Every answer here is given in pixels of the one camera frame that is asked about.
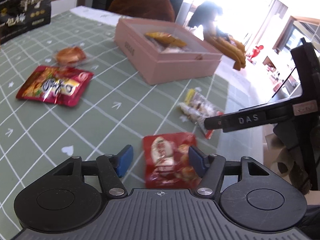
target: brown chair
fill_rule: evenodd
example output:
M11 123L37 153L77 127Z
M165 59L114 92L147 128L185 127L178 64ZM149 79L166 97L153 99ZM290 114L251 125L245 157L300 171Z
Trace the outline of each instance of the brown chair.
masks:
M130 17L174 22L170 0L114 0L108 11Z

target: checkered tablecloth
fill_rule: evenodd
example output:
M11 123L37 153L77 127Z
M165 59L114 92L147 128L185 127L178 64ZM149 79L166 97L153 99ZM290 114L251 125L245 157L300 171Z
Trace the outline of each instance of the checkered tablecloth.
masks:
M21 226L13 210L16 195L69 156L95 160L134 148L134 160L122 182L130 191L144 186L141 140L146 135L194 132L205 153L239 160L255 156L253 129L221 134L205 140L185 120L176 104L189 88L197 88L222 111L250 105L249 96L218 75L149 86L113 42L115 28L66 12L50 25L21 35L0 51L0 239L9 240ZM78 45L89 62L82 68L94 77L74 108L34 101L18 101L16 93L34 69L55 65L53 54ZM95 177L87 183L97 186Z

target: silver screw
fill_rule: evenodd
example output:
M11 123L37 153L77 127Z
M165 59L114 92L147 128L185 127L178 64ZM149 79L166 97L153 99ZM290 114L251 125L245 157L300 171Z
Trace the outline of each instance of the silver screw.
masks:
M210 189L208 187L201 187L197 190L197 192L198 192L198 194L200 194L202 196L208 196L213 193L212 189Z
M109 194L113 196L121 196L122 194L124 194L124 190L119 187L114 187L111 190L109 190Z

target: red balloon figure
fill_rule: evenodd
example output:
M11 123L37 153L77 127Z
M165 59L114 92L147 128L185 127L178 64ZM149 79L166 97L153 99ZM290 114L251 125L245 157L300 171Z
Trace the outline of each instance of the red balloon figure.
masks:
M252 52L251 52L248 60L252 63L252 59L253 59L254 57L257 57L257 56L259 55L260 51L261 51L263 48L264 48L263 45L256 46L256 47L252 50Z

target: wooden frame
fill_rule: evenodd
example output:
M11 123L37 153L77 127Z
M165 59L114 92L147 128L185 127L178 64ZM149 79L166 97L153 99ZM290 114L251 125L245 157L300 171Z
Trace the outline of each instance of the wooden frame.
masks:
M278 37L278 39L277 39L277 41L274 44L272 49L277 49L278 48L278 45L279 45L282 37L284 36L285 31L288 29L290 24L292 24L294 21L299 21L299 22L303 22L303 23L310 23L310 24L313 24L313 25L320 25L320 19L301 17L301 16L290 16L289 19L288 19L288 22L286 23L284 29L282 30L280 36Z

